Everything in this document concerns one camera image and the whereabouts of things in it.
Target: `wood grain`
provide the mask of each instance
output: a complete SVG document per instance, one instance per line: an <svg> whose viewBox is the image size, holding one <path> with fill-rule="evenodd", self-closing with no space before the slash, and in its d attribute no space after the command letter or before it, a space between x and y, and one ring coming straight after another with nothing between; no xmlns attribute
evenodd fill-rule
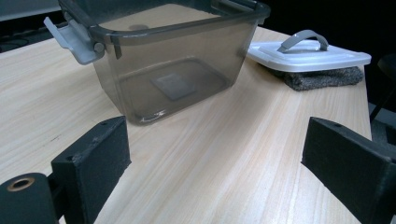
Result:
<svg viewBox="0 0 396 224"><path fill-rule="evenodd" d="M258 28L254 40L286 35ZM0 182L119 116L93 66L51 39L0 54ZM309 117L371 138L364 81L296 92L246 59L235 85L147 127L95 223L359 223L300 164Z"/></svg>

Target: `container bottom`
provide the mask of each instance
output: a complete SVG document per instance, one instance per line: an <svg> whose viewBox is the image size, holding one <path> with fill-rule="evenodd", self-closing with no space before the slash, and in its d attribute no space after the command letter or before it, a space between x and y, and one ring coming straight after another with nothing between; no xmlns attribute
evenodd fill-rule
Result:
<svg viewBox="0 0 396 224"><path fill-rule="evenodd" d="M189 57L134 71L120 81L126 117L145 125L232 86L209 64Z"/></svg>

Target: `transparent plastic container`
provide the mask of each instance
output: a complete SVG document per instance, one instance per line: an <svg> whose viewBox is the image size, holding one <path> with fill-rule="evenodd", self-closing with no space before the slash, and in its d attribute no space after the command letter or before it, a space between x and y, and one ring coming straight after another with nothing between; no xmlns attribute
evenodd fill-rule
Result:
<svg viewBox="0 0 396 224"><path fill-rule="evenodd" d="M231 87L270 13L248 0L59 3L69 25L52 34L80 63L93 63L109 98L138 125Z"/></svg>

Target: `black block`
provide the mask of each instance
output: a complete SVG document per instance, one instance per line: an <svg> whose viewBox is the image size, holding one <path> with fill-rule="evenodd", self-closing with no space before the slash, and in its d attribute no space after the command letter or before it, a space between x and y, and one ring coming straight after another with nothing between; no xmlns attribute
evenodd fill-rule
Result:
<svg viewBox="0 0 396 224"><path fill-rule="evenodd" d="M52 162L54 181L69 201L67 223L93 223L131 163L125 117L105 120Z"/></svg>
<svg viewBox="0 0 396 224"><path fill-rule="evenodd" d="M303 165L361 223L389 224L396 211L396 151L325 119L311 118Z"/></svg>

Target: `gray lid handle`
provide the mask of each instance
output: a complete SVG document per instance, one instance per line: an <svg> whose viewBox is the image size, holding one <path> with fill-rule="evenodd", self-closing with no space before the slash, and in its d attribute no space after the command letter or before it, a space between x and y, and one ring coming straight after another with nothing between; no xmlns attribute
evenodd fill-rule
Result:
<svg viewBox="0 0 396 224"><path fill-rule="evenodd" d="M289 37L289 39L285 40L277 51L284 53L286 52L286 50L290 49L300 41L310 37L315 37L318 40L318 42L320 43L321 50L327 50L329 43L327 42L326 38L323 35L318 35L317 33L311 30L303 30L295 35L292 35L291 37Z"/></svg>

